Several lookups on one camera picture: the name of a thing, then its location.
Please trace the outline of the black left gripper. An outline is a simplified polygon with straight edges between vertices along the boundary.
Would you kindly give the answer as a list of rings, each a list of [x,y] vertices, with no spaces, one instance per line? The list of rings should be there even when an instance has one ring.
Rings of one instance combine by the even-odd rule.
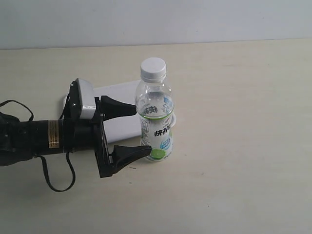
[[[64,152],[93,150],[99,176],[111,177],[127,165],[148,156],[152,147],[115,145],[110,161],[103,121],[128,117],[137,114],[136,106],[114,100],[108,96],[96,97],[96,111],[92,119],[74,118],[78,104],[66,99],[63,109],[63,147]]]

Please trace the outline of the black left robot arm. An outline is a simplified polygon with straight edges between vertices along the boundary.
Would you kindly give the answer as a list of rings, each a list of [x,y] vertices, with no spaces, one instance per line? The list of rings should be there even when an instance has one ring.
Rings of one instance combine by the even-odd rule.
[[[95,98],[92,119],[80,119],[66,107],[63,119],[19,121],[0,115],[0,164],[8,166],[34,157],[94,150],[99,176],[111,177],[132,162],[148,156],[151,146],[114,146],[108,151],[104,121],[134,116],[136,107],[108,96]]]

